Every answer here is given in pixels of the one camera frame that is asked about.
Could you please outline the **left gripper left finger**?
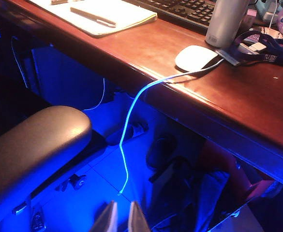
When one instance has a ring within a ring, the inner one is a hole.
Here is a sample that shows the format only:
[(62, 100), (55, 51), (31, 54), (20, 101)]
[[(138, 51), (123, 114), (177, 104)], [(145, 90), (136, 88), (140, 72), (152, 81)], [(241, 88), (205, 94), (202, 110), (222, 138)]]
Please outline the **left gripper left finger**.
[(90, 232), (116, 232), (118, 230), (118, 205), (111, 201), (98, 216)]

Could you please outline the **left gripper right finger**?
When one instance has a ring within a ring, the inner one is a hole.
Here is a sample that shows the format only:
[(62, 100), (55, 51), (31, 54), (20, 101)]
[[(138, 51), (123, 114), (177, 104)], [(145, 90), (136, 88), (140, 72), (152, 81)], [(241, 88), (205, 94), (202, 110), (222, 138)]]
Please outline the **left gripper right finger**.
[(129, 219), (128, 219), (129, 232), (151, 232), (145, 215), (137, 201), (131, 202)]

